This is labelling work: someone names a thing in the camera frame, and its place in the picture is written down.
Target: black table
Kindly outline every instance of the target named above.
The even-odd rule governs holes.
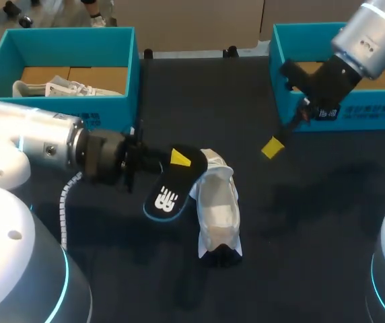
[[[235,169],[244,261],[197,261],[195,206],[144,217],[134,194],[81,184],[67,205],[69,252],[90,280],[97,323],[367,322],[364,286],[385,214],[385,131],[296,134],[272,162],[278,118],[266,58],[154,60],[143,111],[150,145],[219,152]],[[36,214],[59,237],[68,178],[33,169]],[[274,230],[279,219],[289,230]]]

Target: person's foot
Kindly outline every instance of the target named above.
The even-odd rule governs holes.
[[[91,26],[94,28],[106,27],[106,20],[101,15],[91,18]]]

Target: coiled cable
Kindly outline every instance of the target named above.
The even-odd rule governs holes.
[[[59,199],[59,223],[61,226],[61,246],[64,250],[67,250],[67,219],[65,212],[65,204],[67,202],[67,196],[69,191],[73,186],[75,186],[82,179],[82,173],[78,172],[76,175],[72,177],[68,181],[68,183],[64,186],[63,191],[61,193],[61,197]]]

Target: shoe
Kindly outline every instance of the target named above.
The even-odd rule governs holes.
[[[106,20],[101,15],[95,18],[91,18],[91,26],[93,28],[106,27]]]
[[[74,81],[67,81],[55,76],[45,84],[26,84],[16,81],[13,84],[13,97],[29,96],[120,96],[121,94],[106,89],[96,89]]]
[[[190,191],[200,223],[199,258],[210,265],[230,266],[242,259],[234,171],[213,150],[201,151],[207,158],[207,171]]]

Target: shoe box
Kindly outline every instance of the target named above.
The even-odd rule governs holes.
[[[41,84],[55,75],[121,95],[12,98],[15,81]],[[129,132],[139,75],[134,28],[11,29],[0,41],[0,101],[80,116],[90,129]]]
[[[280,72],[287,59],[295,61],[306,72],[313,73],[333,55],[332,39],[345,23],[275,24],[269,48],[269,74],[282,123],[295,114],[304,94],[290,88]],[[296,131],[357,131],[385,129],[385,71],[379,78],[363,79],[340,103],[339,109],[321,110]]]

